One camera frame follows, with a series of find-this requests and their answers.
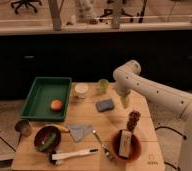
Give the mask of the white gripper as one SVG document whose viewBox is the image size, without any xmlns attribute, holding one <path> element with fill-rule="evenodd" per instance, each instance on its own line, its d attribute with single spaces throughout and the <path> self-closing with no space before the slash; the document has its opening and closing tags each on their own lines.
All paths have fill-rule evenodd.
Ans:
<svg viewBox="0 0 192 171">
<path fill-rule="evenodd" d="M 129 88 L 126 88 L 120 83 L 115 84 L 115 91 L 120 96 L 121 104 L 124 109 L 129 107 L 130 98 L 128 95 L 130 94 L 131 90 Z"/>
</svg>

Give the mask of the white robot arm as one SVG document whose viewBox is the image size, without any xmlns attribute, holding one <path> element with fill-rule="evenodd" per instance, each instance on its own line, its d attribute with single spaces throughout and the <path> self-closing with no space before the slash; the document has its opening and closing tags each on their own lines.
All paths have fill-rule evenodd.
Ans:
<svg viewBox="0 0 192 171">
<path fill-rule="evenodd" d="M 192 94 L 178 90 L 140 76 L 141 66 L 136 60 L 130 60 L 113 71 L 115 90 L 126 97 L 134 90 L 153 101 L 169 108 L 186 121 L 180 149 L 178 171 L 192 171 Z"/>
</svg>

